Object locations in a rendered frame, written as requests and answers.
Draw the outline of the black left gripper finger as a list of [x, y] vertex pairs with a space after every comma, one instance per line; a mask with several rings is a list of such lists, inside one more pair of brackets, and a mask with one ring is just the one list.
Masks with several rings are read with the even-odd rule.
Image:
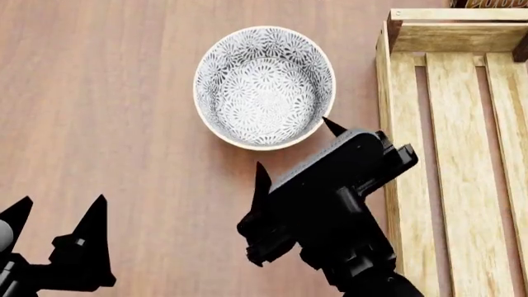
[[107, 199], [100, 195], [70, 234], [55, 237], [49, 256], [50, 290], [96, 291], [112, 287], [108, 248]]
[[0, 252], [0, 254], [9, 254], [12, 252], [14, 245], [17, 243], [17, 239], [20, 237], [21, 231], [25, 227], [32, 206], [32, 199], [29, 196], [26, 196], [14, 205], [0, 212], [0, 219], [7, 222], [12, 227], [14, 233], [12, 244], [4, 252]]

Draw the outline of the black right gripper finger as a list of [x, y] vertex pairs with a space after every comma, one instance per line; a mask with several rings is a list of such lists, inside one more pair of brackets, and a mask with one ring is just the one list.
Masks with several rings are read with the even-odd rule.
[[345, 133], [345, 128], [333, 122], [332, 120], [329, 120], [328, 118], [323, 117], [323, 121], [335, 137], [338, 137], [339, 135]]
[[257, 162], [251, 208], [241, 222], [249, 222], [251, 219], [255, 219], [264, 212], [270, 188], [271, 178], [264, 166], [260, 162]]

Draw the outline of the white black floral patterned bowl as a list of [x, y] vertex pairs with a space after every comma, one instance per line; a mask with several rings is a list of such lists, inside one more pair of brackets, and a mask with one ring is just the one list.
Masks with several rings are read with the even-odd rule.
[[321, 47], [280, 26], [250, 26], [223, 37], [205, 52], [193, 79], [193, 101], [208, 130], [255, 151], [308, 138], [329, 115], [336, 93]]

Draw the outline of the light wooden slatted tray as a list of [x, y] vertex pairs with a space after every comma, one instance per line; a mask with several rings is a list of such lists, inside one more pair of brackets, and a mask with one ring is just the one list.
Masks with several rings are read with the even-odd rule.
[[380, 126], [424, 153], [427, 75], [453, 297], [513, 297], [477, 69], [485, 68], [528, 297], [528, 1], [392, 9], [376, 44]]

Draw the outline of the brown printed box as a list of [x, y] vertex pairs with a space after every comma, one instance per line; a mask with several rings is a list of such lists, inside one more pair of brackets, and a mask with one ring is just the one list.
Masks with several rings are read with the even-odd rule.
[[466, 9], [528, 8], [528, 0], [450, 0], [450, 8], [466, 8]]

